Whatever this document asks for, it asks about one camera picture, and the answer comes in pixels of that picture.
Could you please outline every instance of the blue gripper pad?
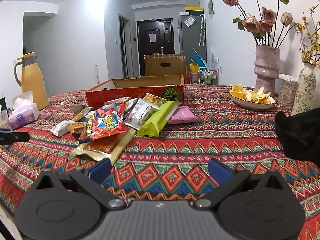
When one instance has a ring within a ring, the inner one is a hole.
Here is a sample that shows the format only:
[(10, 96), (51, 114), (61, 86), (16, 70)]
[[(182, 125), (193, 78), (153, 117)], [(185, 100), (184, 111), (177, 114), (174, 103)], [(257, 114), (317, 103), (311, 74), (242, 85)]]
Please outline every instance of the blue gripper pad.
[(219, 184), (227, 182), (232, 179), (236, 174), (236, 171), (229, 168), (222, 162), (215, 159), (211, 159), (208, 164), (209, 175)]
[(111, 174), (111, 168), (110, 159), (105, 158), (88, 168), (86, 173), (89, 179), (92, 179), (94, 182), (101, 185)]

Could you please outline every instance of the black cloth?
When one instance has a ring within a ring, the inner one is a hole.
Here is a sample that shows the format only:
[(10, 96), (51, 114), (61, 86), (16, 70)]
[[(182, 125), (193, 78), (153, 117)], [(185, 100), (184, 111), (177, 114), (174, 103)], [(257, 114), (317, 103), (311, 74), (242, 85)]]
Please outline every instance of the black cloth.
[(275, 130), (286, 157), (312, 161), (320, 168), (320, 108), (294, 116), (280, 111)]

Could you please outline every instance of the gray refrigerator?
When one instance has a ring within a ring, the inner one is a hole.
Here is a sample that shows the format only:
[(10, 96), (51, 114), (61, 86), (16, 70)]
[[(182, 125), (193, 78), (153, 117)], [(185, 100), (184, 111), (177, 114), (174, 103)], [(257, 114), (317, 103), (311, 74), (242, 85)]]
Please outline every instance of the gray refrigerator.
[(201, 30), (201, 20), (200, 16), (193, 16), (196, 21), (188, 27), (185, 25), (184, 21), (188, 19), (187, 15), (179, 16), (179, 39), (180, 39), (180, 53), (187, 53), (188, 57), (196, 55), (195, 51), (198, 52), (199, 56), (207, 61), (207, 40), (205, 40), (203, 46), (203, 39), (200, 41), (200, 30)]

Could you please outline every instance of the table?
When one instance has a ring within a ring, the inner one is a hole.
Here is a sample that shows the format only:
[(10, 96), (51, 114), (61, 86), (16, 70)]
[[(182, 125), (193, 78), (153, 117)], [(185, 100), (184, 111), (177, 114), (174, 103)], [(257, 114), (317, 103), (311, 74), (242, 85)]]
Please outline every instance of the table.
[[(319, 169), (312, 162), (284, 156), (274, 121), (276, 113), (285, 109), (280, 105), (266, 112), (243, 109), (229, 98), (229, 89), (185, 85), (184, 104), (199, 121), (167, 125), (160, 138), (132, 139), (102, 186), (127, 202), (196, 200), (216, 187), (208, 177), (211, 158), (256, 174), (278, 169), (306, 212), (299, 239), (319, 239)], [(70, 153), (78, 144), (72, 135), (57, 138), (49, 131), (58, 122), (74, 116), (70, 111), (73, 106), (85, 103), (84, 91), (53, 96), (35, 123), (19, 129), (30, 133), (28, 143), (0, 147), (0, 199), (11, 212), (43, 168), (62, 173), (94, 164), (85, 156)]]

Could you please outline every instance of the thermos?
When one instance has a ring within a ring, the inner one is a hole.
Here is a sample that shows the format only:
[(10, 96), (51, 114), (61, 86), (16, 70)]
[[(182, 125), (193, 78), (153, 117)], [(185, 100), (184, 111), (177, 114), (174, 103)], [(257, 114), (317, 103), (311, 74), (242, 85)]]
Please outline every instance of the thermos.
[[(49, 105), (45, 91), (43, 76), (36, 62), (35, 53), (31, 52), (17, 60), (22, 59), (14, 66), (14, 76), (23, 93), (32, 91), (33, 102), (37, 104), (38, 110)], [(21, 81), (17, 77), (17, 65), (22, 65)]]

